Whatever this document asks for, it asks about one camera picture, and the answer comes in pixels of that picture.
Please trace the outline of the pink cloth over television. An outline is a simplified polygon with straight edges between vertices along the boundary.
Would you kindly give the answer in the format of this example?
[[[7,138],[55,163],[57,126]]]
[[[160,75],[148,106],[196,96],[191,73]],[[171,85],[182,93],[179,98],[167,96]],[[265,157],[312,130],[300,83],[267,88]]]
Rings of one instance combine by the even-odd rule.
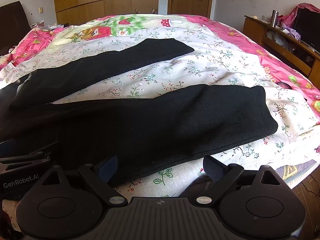
[[[277,23],[279,25],[285,24],[287,27],[293,28],[298,9],[308,9],[311,12],[320,13],[320,9],[310,3],[299,3],[288,15],[278,16]]]

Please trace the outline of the dark wooden headboard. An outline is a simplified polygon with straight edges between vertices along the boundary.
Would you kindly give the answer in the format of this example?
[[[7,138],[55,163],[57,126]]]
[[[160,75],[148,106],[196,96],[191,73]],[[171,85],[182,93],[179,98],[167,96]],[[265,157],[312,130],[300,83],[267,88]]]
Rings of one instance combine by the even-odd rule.
[[[30,26],[20,1],[0,7],[0,53],[6,55],[9,49],[30,31]]]

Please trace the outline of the wooden tv cabinet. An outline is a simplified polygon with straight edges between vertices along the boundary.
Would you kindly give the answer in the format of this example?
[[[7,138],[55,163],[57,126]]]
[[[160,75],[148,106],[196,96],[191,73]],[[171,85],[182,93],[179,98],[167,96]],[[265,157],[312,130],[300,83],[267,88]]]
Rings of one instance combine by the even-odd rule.
[[[269,24],[246,16],[242,33],[319,87],[319,52]]]

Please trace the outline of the black pants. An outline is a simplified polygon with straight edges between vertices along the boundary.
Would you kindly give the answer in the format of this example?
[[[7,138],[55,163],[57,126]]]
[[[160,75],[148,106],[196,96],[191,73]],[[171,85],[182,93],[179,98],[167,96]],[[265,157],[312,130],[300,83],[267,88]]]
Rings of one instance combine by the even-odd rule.
[[[153,99],[56,103],[106,78],[192,52],[173,38],[147,39],[36,70],[1,89],[1,141],[15,140],[20,154],[52,145],[53,163],[67,168],[117,157],[111,184],[118,185],[277,131],[260,86],[194,85]]]

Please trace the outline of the steel thermos bottle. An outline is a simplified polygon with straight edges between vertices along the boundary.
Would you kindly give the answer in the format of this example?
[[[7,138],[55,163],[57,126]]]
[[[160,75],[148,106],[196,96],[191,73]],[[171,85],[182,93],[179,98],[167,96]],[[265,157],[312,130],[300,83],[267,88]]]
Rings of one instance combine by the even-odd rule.
[[[277,10],[273,10],[272,11],[272,16],[270,18],[270,26],[272,28],[275,28],[277,25],[277,20],[278,20],[278,14],[279,12]]]

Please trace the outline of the floral pink white bed quilt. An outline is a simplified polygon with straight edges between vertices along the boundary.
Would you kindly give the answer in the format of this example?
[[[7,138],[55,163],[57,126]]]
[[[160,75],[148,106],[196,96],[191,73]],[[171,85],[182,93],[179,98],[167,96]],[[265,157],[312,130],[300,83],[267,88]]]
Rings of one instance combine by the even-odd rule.
[[[150,98],[195,84],[263,86],[277,132],[216,157],[246,168],[271,165],[289,187],[309,180],[319,167],[319,91],[244,34],[202,16],[106,16],[56,30],[51,37],[36,28],[1,57],[1,87],[34,70],[120,51],[146,38],[175,38],[194,51],[103,79],[58,103]]]

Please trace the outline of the black television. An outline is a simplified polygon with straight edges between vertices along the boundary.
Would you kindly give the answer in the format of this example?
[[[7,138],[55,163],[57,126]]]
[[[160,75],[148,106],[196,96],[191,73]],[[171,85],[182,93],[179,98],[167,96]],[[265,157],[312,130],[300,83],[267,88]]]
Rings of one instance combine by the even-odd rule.
[[[307,8],[299,8],[293,26],[296,32],[300,34],[300,40],[319,51],[320,39],[320,14]]]

